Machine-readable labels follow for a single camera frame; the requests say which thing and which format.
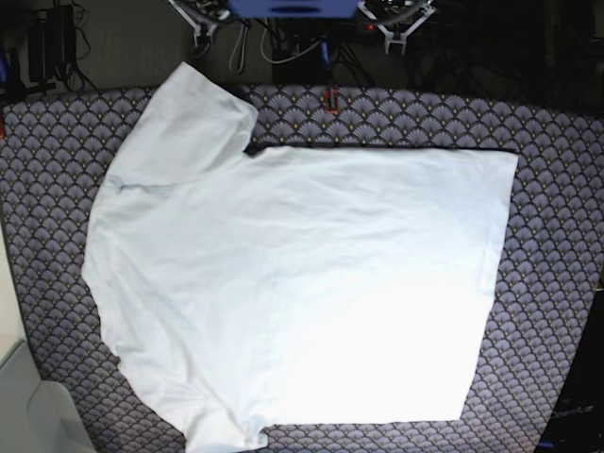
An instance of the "patterned mat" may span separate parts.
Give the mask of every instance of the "patterned mat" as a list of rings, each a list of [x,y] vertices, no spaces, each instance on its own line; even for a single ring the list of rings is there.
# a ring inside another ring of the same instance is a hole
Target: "patterned mat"
[[[495,307],[461,421],[275,427],[266,451],[532,452],[604,261],[602,123],[380,89],[342,89],[341,111],[332,115],[322,108],[320,88],[244,91],[260,110],[258,148],[439,146],[520,154]],[[151,94],[70,94],[4,111],[0,194],[25,328],[42,378],[67,386],[99,452],[177,452],[184,445],[118,372],[80,277],[97,188]]]

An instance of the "white wall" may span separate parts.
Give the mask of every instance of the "white wall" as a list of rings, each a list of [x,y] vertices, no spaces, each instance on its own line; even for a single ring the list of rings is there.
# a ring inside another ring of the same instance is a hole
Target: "white wall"
[[[2,239],[0,240],[0,358],[16,341],[24,338],[23,322]]]

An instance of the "white t-shirt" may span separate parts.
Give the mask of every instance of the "white t-shirt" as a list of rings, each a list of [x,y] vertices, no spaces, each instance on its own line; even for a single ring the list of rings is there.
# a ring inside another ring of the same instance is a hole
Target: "white t-shirt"
[[[183,64],[111,164],[82,276],[120,371],[190,453],[273,424],[458,419],[517,157],[250,158],[256,116]]]

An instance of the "white cable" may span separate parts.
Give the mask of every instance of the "white cable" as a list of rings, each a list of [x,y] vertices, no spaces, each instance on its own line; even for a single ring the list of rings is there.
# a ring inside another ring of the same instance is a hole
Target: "white cable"
[[[235,47],[233,47],[233,51],[230,54],[230,59],[228,59],[228,70],[233,73],[240,75],[243,73],[243,69],[245,67],[245,50],[247,48],[247,34],[249,33],[249,26],[246,24],[242,24],[239,30],[239,36],[237,37],[237,42],[235,42]],[[233,62],[235,57],[239,52],[239,66],[237,69],[233,69]]]
[[[294,61],[295,59],[299,59],[300,57],[308,54],[311,50],[313,50],[314,48],[316,48],[320,42],[317,41],[314,44],[311,44],[309,47],[307,47],[306,49],[304,49],[302,52],[298,52],[297,54],[289,57],[288,59],[269,59],[266,54],[264,53],[264,42],[266,41],[266,35],[268,34],[268,20],[264,20],[264,23],[266,24],[266,27],[264,28],[264,33],[262,33],[262,41],[260,42],[260,53],[262,54],[262,57],[268,61],[271,64],[283,64],[283,63],[289,63],[290,61]]]

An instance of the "t-shirt sleeve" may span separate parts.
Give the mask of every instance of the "t-shirt sleeve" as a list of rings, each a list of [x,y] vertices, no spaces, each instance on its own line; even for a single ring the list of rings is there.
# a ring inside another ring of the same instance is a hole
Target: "t-shirt sleeve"
[[[106,179],[117,186],[197,180],[242,158],[257,117],[254,107],[181,63],[149,102]]]

